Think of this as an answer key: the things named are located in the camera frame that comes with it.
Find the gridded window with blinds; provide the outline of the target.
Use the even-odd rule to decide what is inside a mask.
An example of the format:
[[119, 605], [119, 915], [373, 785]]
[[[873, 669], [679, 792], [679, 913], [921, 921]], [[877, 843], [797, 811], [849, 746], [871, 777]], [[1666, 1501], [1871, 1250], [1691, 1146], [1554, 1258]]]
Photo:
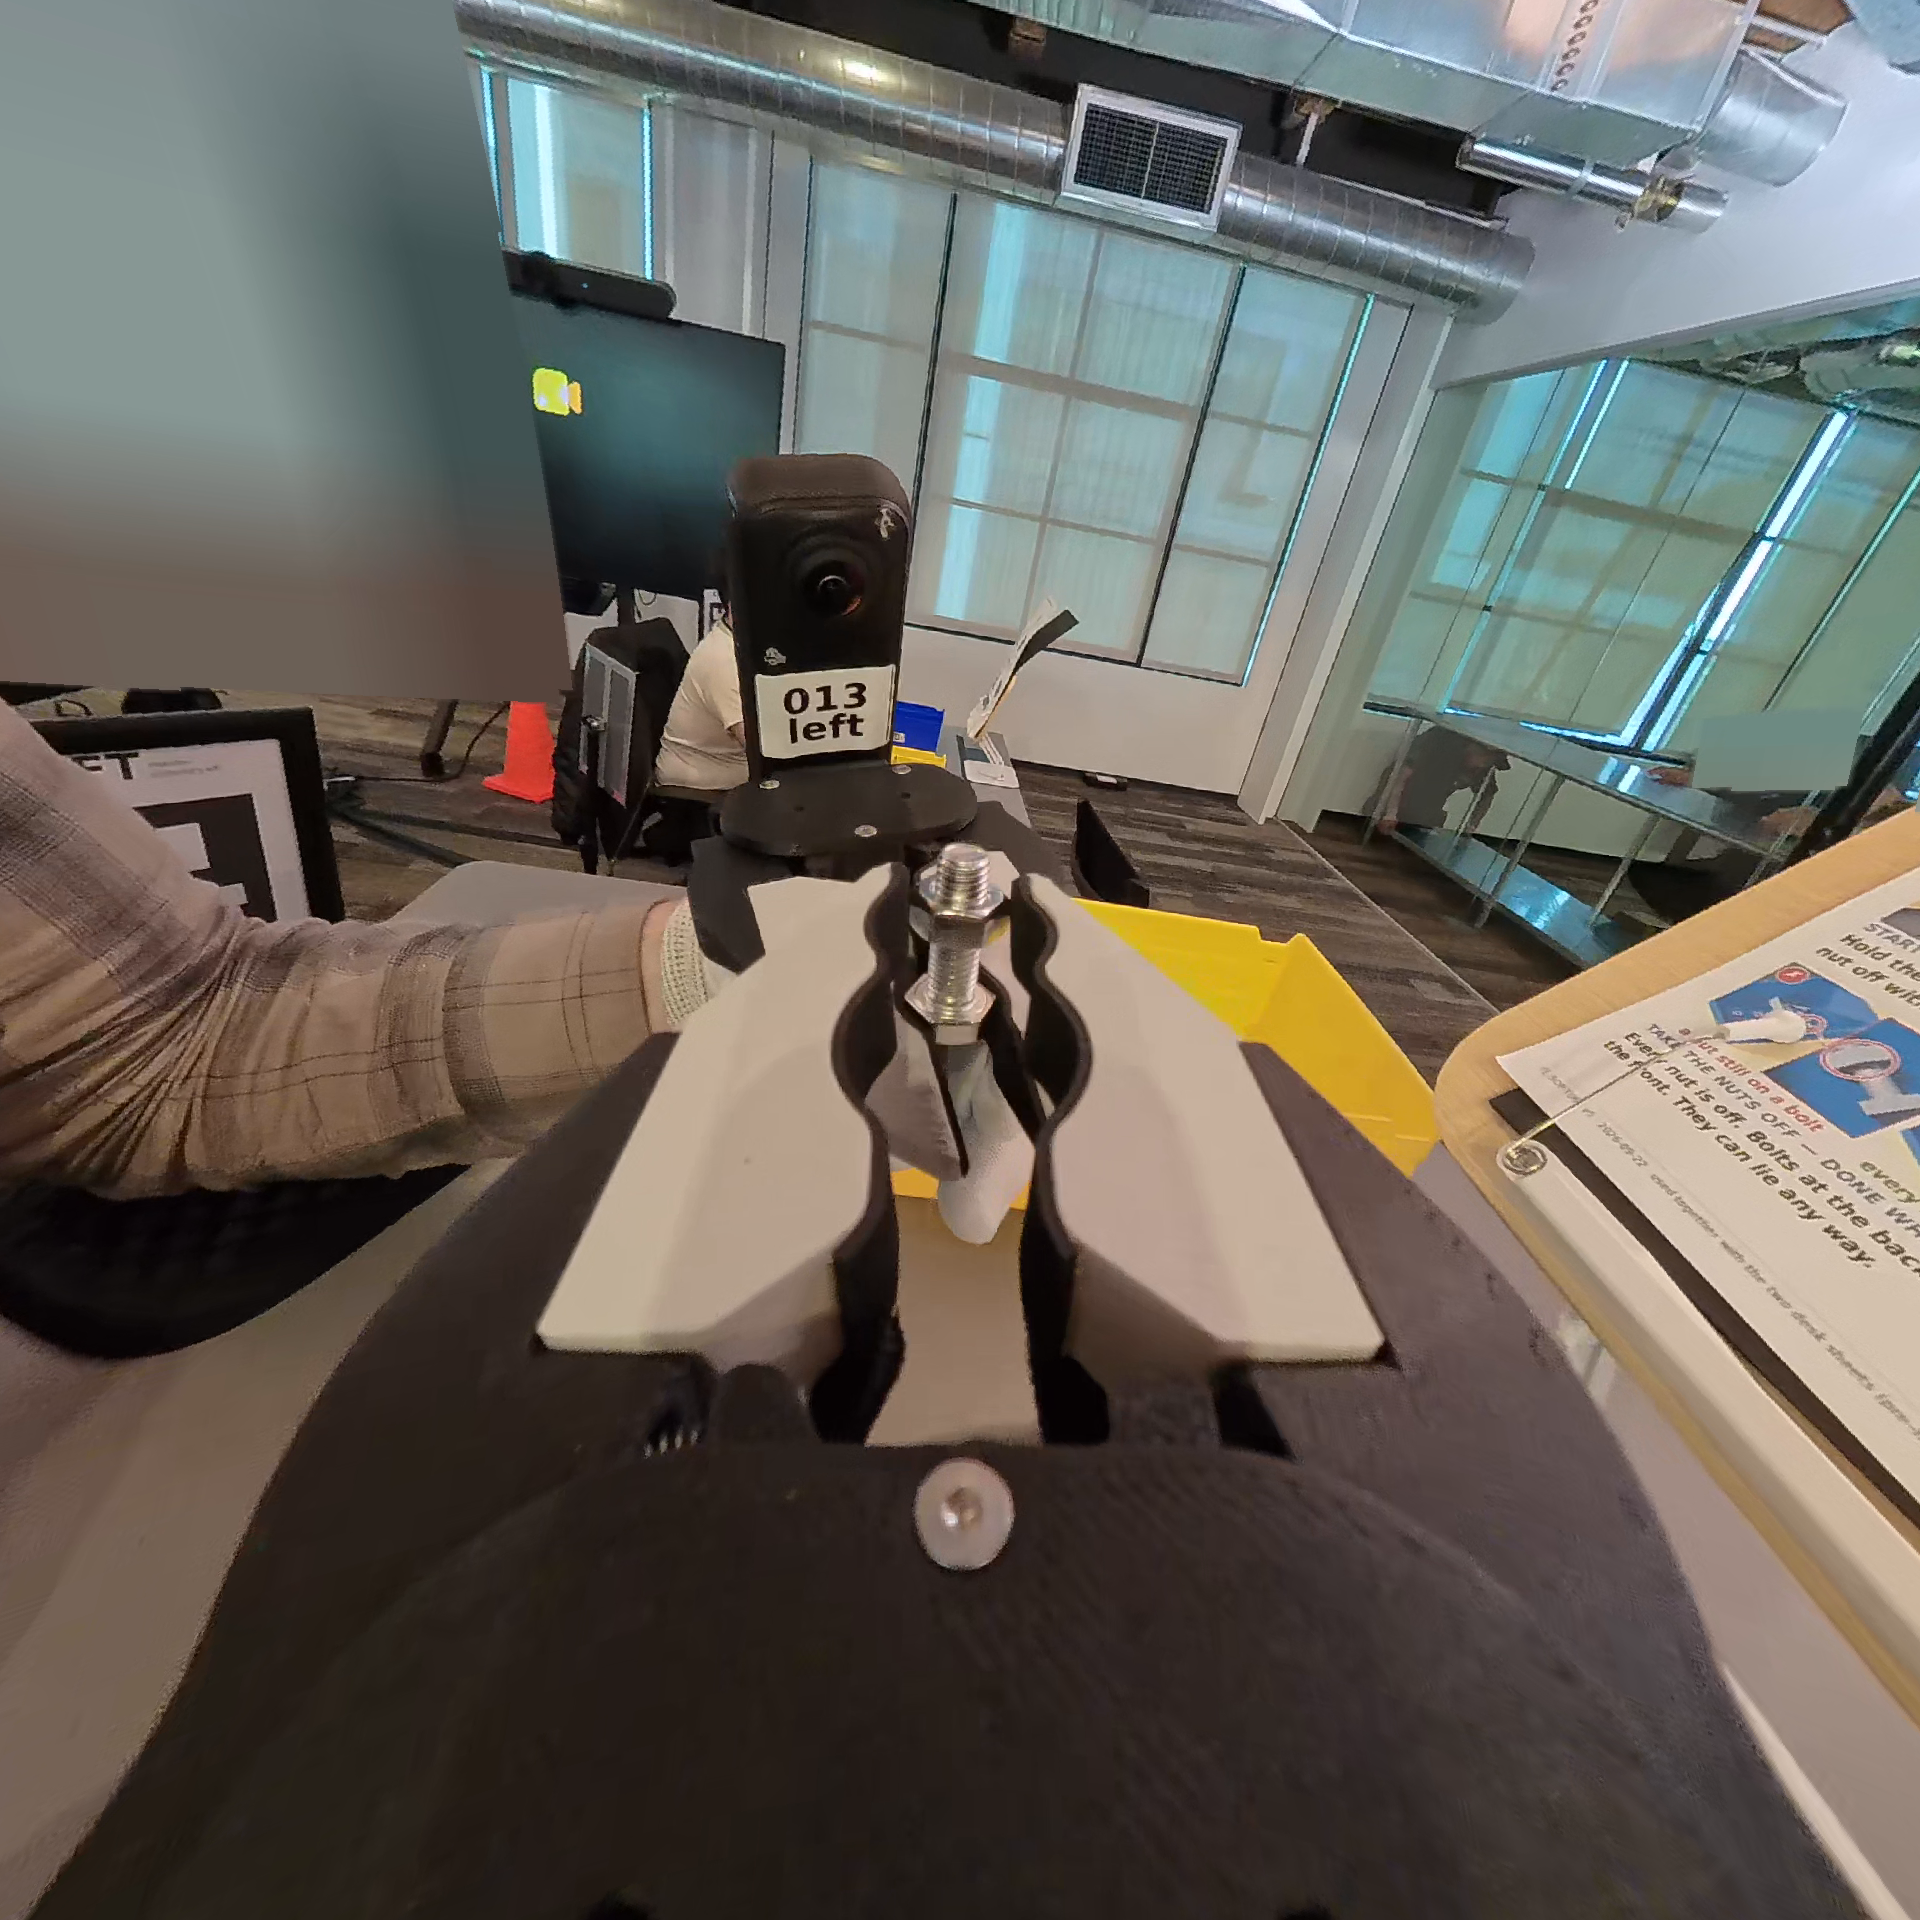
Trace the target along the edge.
[[907, 615], [1247, 683], [1377, 301], [1010, 199], [811, 163], [797, 449], [917, 515]]

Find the silver bolt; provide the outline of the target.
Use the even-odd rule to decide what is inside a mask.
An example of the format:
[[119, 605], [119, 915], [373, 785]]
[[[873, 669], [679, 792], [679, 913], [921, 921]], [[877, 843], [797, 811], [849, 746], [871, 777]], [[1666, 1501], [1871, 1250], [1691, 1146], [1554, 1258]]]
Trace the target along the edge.
[[[930, 865], [943, 859], [977, 863], [993, 859], [993, 856], [977, 843], [952, 841]], [[945, 1049], [945, 1080], [953, 1080], [963, 1049], [981, 1038], [996, 1002], [984, 971], [984, 953], [996, 935], [1003, 913], [985, 927], [929, 925], [929, 917], [920, 913], [914, 879], [907, 917], [923, 946], [923, 968], [904, 992], [904, 1014], [929, 1046]]]

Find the printed instruction sheet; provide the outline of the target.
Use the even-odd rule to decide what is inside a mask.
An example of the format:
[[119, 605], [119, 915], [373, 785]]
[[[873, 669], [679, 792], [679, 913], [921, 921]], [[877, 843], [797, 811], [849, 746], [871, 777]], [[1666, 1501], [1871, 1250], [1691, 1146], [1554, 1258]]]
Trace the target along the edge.
[[1514, 1113], [1891, 1507], [1917, 1495], [1917, 888], [1500, 1056]]

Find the yellow plastic bin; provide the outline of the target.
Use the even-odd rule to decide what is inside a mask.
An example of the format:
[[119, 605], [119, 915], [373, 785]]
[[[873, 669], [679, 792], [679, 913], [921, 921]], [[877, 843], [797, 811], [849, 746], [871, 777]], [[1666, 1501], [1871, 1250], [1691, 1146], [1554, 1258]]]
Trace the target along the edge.
[[1399, 1173], [1434, 1152], [1434, 1094], [1305, 935], [1272, 943], [1250, 925], [1116, 903], [1087, 913], [1239, 1041], [1282, 1059]]

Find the black webcam bar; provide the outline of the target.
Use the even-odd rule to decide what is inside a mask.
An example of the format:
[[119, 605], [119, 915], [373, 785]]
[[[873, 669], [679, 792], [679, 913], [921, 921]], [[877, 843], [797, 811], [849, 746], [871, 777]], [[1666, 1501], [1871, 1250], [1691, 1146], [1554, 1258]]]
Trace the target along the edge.
[[541, 251], [500, 251], [508, 283], [517, 297], [560, 309], [593, 309], [631, 321], [673, 321], [676, 293], [658, 280], [589, 271]]

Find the black curved panel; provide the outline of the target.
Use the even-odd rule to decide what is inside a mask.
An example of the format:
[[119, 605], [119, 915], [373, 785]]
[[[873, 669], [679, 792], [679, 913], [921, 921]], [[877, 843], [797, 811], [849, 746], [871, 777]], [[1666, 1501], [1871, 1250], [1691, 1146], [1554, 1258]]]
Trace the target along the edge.
[[1093, 801], [1080, 801], [1072, 816], [1072, 879], [1087, 902], [1152, 907], [1152, 894], [1135, 859]]

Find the white vent grille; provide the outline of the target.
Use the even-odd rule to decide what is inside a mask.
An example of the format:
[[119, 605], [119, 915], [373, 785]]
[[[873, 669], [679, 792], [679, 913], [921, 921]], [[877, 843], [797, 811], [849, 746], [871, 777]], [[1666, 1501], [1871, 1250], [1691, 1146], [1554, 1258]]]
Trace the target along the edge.
[[1065, 205], [1216, 234], [1241, 128], [1221, 117], [1082, 85], [1063, 149]]

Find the orange traffic cone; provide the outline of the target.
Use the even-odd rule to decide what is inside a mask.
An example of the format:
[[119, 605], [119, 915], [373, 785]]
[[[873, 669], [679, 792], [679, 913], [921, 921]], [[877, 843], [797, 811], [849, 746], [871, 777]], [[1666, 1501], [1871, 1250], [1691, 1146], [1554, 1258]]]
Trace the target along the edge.
[[556, 794], [559, 739], [545, 705], [514, 702], [508, 711], [503, 765], [485, 789], [530, 808], [546, 808]]

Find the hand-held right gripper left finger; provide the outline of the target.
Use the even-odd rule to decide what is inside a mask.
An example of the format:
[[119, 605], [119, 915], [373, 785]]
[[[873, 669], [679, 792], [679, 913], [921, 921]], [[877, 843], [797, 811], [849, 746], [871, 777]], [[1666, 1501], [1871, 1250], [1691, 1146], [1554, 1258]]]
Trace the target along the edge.
[[899, 1221], [869, 1095], [897, 1056], [907, 873], [810, 880], [663, 1056], [540, 1322], [553, 1354], [760, 1365], [869, 1441], [899, 1381]]

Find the white tilted sheet stand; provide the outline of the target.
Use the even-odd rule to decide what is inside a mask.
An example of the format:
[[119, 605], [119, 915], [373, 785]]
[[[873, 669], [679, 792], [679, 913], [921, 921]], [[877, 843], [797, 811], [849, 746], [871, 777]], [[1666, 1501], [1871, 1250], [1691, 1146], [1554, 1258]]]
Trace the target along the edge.
[[955, 731], [957, 767], [965, 781], [985, 787], [1017, 785], [1017, 773], [1009, 751], [995, 746], [995, 728], [1001, 719], [1001, 710], [1009, 705], [1023, 673], [1027, 673], [1027, 669], [1034, 666], [1057, 640], [1068, 638], [1077, 626], [1077, 615], [1068, 609], [1058, 609], [1051, 599], [1045, 599], [1037, 613], [1027, 621], [996, 681], [969, 710], [968, 723]]

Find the grey work table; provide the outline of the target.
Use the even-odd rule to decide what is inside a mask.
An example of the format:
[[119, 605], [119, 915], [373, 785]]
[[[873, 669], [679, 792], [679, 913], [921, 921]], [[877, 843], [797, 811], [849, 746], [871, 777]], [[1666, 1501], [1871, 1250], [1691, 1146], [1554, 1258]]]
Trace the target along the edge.
[[971, 785], [960, 773], [955, 736], [949, 736], [945, 749], [946, 770], [957, 776], [977, 801], [971, 838], [993, 856], [999, 882], [1010, 889], [1016, 877], [1040, 873], [1069, 896], [1077, 896], [1068, 856], [1031, 824], [1019, 785]]

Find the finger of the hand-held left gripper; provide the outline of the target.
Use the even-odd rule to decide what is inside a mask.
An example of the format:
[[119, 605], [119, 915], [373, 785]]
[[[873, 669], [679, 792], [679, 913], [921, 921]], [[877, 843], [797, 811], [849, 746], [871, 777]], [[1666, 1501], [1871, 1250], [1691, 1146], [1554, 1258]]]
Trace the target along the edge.
[[985, 1032], [960, 1062], [960, 1144], [965, 1178], [1028, 1179], [1040, 1112], [1017, 1032]]
[[945, 1080], [945, 1049], [897, 1038], [897, 1162], [925, 1176], [968, 1176], [969, 1150]]

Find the foil rectangular air duct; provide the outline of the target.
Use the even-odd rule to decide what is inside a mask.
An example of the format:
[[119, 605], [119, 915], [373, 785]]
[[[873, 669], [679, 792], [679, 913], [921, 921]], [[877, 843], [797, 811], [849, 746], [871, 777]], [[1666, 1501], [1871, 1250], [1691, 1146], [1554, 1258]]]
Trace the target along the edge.
[[1752, 45], [1724, 2], [1013, 2], [1113, 45], [1463, 135], [1483, 181], [1700, 234], [1700, 170], [1780, 187], [1833, 144], [1844, 98]]

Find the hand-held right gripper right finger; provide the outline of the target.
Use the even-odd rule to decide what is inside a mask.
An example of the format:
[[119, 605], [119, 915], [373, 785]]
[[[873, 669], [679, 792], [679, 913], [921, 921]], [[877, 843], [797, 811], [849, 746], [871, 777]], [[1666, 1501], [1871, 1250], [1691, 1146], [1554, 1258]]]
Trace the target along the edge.
[[1043, 1120], [1019, 1240], [1040, 1441], [1261, 1369], [1371, 1368], [1385, 1333], [1267, 1094], [1261, 1049], [1040, 877], [1016, 886]]

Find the black-framed marker board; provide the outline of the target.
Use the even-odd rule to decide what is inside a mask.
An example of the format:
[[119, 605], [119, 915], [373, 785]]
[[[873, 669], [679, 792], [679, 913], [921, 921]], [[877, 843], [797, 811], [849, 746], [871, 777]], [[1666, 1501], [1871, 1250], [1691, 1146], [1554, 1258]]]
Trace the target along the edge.
[[37, 719], [196, 880], [255, 921], [343, 921], [320, 734], [304, 707]]

